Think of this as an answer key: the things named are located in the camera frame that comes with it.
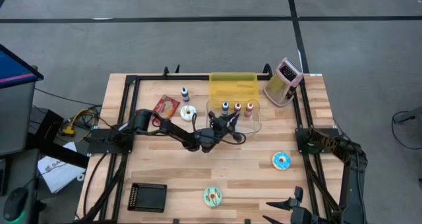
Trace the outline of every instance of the small bottle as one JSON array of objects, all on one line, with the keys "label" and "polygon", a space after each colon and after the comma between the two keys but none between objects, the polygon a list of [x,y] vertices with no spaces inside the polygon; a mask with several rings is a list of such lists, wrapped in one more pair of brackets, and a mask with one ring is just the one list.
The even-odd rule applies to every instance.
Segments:
[{"label": "small bottle", "polygon": [[222,104],[222,115],[227,115],[229,113],[229,103],[223,102]]},{"label": "small bottle", "polygon": [[186,88],[182,88],[182,96],[183,96],[183,101],[184,102],[188,102],[189,101],[189,93],[187,91]]},{"label": "small bottle", "polygon": [[245,116],[250,117],[253,114],[253,104],[248,103],[245,110]]},{"label": "small bottle", "polygon": [[240,104],[240,103],[236,103],[235,104],[235,112],[237,113],[237,112],[240,112],[240,110],[242,109],[242,104]]}]

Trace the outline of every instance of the white paper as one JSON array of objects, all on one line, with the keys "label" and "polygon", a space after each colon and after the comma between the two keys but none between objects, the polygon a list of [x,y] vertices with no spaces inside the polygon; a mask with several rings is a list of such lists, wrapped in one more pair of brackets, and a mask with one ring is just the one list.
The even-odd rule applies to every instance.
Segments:
[{"label": "white paper", "polygon": [[[74,142],[69,142],[63,147],[70,149],[74,152],[76,151],[76,146]],[[38,161],[38,170],[41,174],[51,170],[50,172],[42,175],[42,177],[47,183],[50,192],[54,194],[59,192],[73,179],[75,179],[79,174],[85,172],[85,169],[83,168],[66,164],[63,161],[48,156],[45,156],[43,159]]]}]

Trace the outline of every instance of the yellow connector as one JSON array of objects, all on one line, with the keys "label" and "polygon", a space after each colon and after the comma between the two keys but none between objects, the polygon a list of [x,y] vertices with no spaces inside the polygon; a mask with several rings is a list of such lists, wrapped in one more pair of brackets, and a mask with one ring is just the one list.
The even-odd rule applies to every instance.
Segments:
[{"label": "yellow connector", "polygon": [[69,135],[69,136],[74,136],[75,135],[75,129],[73,128],[72,125],[69,125],[67,128],[63,129],[62,131],[64,134]]}]

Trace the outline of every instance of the black metal frame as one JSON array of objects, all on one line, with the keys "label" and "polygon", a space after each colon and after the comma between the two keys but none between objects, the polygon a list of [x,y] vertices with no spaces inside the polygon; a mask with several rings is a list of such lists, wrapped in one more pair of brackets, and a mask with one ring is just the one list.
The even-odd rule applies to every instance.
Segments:
[{"label": "black metal frame", "polygon": [[[180,69],[180,65],[177,66],[175,74],[169,74],[169,69],[167,67],[165,67],[164,73],[162,75],[143,75],[143,76],[128,75],[128,76],[126,76],[125,87],[123,89],[123,96],[122,96],[122,100],[121,100],[119,117],[117,119],[117,123],[118,124],[123,123],[123,119],[124,119],[125,111],[126,111],[127,98],[129,96],[129,88],[130,88],[132,83],[135,84],[135,85],[134,85],[134,90],[133,90],[133,95],[132,95],[131,107],[129,109],[130,110],[129,120],[132,119],[132,116],[135,114],[136,101],[138,100],[139,87],[140,87],[140,81],[141,80],[209,80],[210,79],[208,74],[204,74],[204,75],[178,75],[177,73],[179,72],[179,69]],[[258,80],[269,80],[272,77],[272,69],[271,69],[271,66],[268,63],[265,64],[264,70],[263,70],[262,73],[264,73],[265,75],[259,74]],[[126,161],[127,156],[128,156],[128,154],[122,154],[122,159],[125,159],[125,161]],[[107,186],[110,183],[110,181],[113,177],[116,158],[117,158],[116,154],[111,155],[109,167],[108,167],[108,171],[107,171],[107,179],[105,181],[105,186]],[[124,165],[124,167],[123,167],[124,171],[126,169],[126,163],[127,162],[124,162],[124,164],[123,164]],[[123,174],[123,176],[120,178],[119,182],[117,183],[117,191],[116,191],[116,195],[115,195],[115,199],[114,199],[114,206],[113,206],[113,215],[111,217],[111,220],[113,220],[113,221],[117,221],[117,218],[119,217],[119,208],[120,208],[121,195],[122,195],[122,192],[123,192],[124,180],[125,180],[125,176]],[[104,220],[106,218],[106,211],[107,211],[107,202],[105,202],[105,204],[102,206],[102,208],[100,210],[100,218],[99,218],[100,220]]]}]

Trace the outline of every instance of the blue donut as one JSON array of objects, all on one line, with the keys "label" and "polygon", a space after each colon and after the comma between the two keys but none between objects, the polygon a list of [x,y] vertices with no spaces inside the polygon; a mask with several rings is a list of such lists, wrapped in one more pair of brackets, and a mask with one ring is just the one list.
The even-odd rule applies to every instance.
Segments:
[{"label": "blue donut", "polygon": [[272,156],[272,164],[276,169],[285,170],[290,166],[290,157],[284,152],[277,152]]}]

